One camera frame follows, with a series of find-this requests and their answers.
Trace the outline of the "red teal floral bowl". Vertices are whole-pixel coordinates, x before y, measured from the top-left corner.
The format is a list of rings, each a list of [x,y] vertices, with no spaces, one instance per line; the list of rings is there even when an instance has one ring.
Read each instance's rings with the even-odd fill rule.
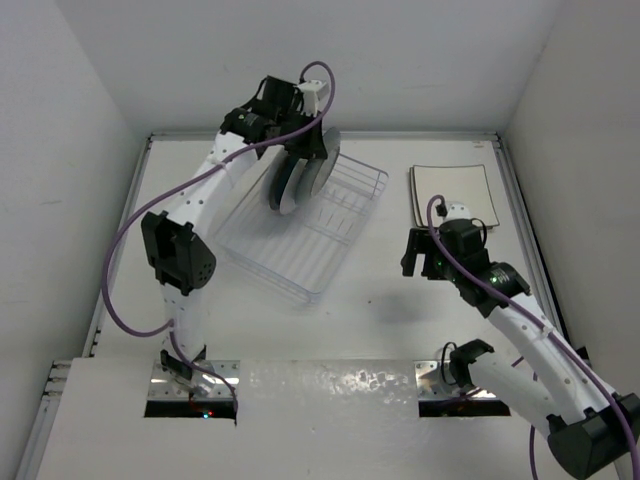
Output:
[[[269,181],[268,201],[273,211],[280,209],[281,199],[293,172],[295,160],[296,158],[292,158],[286,150],[282,150],[270,167],[271,180]]]

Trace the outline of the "blue floral round plate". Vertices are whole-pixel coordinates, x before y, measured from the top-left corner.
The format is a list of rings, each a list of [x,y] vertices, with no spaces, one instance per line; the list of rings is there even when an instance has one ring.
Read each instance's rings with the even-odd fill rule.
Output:
[[[341,132],[336,127],[332,127],[324,133],[323,141],[327,150],[327,158],[309,161],[308,172],[305,174],[306,190],[310,198],[320,193],[332,173],[340,153]]]

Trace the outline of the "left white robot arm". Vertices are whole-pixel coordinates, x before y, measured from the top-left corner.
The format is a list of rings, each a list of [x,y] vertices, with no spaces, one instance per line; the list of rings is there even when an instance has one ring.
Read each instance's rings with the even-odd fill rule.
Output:
[[[201,296],[217,260],[205,237],[217,210],[261,158],[270,162],[262,183],[270,210],[287,215],[321,192],[340,152],[340,132],[323,130],[320,118],[331,94],[325,81],[265,77],[250,100],[224,117],[194,184],[161,213],[144,215],[147,260],[172,323],[160,361],[174,375],[190,381],[206,355]]]

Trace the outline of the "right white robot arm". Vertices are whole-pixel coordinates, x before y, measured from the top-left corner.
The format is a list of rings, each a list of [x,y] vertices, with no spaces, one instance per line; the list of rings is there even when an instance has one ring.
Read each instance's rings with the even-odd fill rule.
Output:
[[[403,275],[413,275],[419,255],[425,257],[422,276],[451,282],[536,375],[528,377],[487,342],[473,340],[450,353],[444,382],[495,394],[546,439],[558,464],[575,479],[587,479],[624,455],[630,455],[632,470],[639,470],[638,396],[618,393],[594,373],[546,318],[517,270],[490,259],[477,225],[457,219],[438,229],[411,229]]]

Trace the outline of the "white round plate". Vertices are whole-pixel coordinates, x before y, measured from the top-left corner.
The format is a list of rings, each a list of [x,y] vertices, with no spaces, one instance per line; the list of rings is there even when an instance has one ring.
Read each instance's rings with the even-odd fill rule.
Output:
[[[301,181],[303,180],[303,176],[308,163],[306,159],[300,158],[298,156],[291,155],[291,157],[296,158],[295,166],[293,168],[293,172],[291,173],[291,177],[285,187],[284,194],[281,199],[280,209],[278,211],[274,211],[280,215],[289,215],[298,207],[298,202],[296,200],[297,190]]]

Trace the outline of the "clear plastic dish rack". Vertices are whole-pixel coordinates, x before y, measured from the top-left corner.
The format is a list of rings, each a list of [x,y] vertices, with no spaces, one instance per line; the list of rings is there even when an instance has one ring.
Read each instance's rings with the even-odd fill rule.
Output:
[[[283,216],[266,199],[263,171],[214,234],[230,261],[300,302],[316,302],[384,192],[388,174],[341,154],[323,190]]]

